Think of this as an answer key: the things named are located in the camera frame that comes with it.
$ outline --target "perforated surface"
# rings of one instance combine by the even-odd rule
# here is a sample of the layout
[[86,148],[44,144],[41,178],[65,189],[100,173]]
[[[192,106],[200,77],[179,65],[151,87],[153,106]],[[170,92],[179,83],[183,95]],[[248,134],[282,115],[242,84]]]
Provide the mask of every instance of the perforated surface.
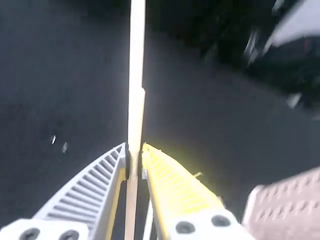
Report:
[[320,167],[250,194],[242,224],[257,240],[320,238]]

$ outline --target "white fragment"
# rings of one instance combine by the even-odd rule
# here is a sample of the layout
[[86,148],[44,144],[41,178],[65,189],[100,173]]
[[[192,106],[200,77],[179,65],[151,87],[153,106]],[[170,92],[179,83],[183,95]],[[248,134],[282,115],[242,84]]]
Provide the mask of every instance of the white fragment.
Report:
[[54,134],[52,137],[51,137],[51,144],[54,144],[56,141],[56,135]]
[[290,108],[294,109],[299,103],[301,97],[302,97],[301,93],[291,94],[288,97],[286,103],[289,105]]
[[67,151],[67,149],[68,149],[68,143],[65,142],[65,143],[63,144],[63,146],[62,146],[62,152],[65,153],[65,152]]

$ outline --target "wooden stick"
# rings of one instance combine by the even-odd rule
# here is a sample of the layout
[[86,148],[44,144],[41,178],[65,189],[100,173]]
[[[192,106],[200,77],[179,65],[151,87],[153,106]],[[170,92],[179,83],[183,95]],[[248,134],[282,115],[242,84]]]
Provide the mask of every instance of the wooden stick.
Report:
[[145,48],[145,15],[146,0],[131,0],[128,107],[130,174],[126,185],[125,240],[134,240],[135,237],[138,193],[138,159],[141,149],[146,95],[142,88]]

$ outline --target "ribbed surface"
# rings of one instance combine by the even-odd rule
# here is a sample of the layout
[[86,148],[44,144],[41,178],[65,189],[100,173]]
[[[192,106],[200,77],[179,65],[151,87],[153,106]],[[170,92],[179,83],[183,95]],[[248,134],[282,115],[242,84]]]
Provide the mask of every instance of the ribbed surface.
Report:
[[81,176],[75,176],[70,181],[72,184],[50,207],[44,219],[85,223],[91,236],[104,207],[109,184],[113,180],[113,173],[123,146],[124,144],[115,147],[107,155],[98,158],[86,171],[82,171]]
[[203,209],[223,209],[220,199],[170,156],[151,145],[142,147],[154,208],[164,235],[172,219]]

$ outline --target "dark floor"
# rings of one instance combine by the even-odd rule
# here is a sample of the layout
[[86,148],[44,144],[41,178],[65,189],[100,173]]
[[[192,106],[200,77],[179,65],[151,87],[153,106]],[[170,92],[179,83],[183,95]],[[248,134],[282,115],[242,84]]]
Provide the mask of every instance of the dark floor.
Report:
[[[0,2],[0,226],[31,217],[126,140],[128,20],[117,13],[84,19],[63,4]],[[203,172],[238,218],[255,185],[319,165],[317,122],[239,74],[201,63],[164,33],[146,34],[143,81],[143,140]],[[147,195],[142,187],[145,202]],[[115,236],[122,234],[117,225]]]

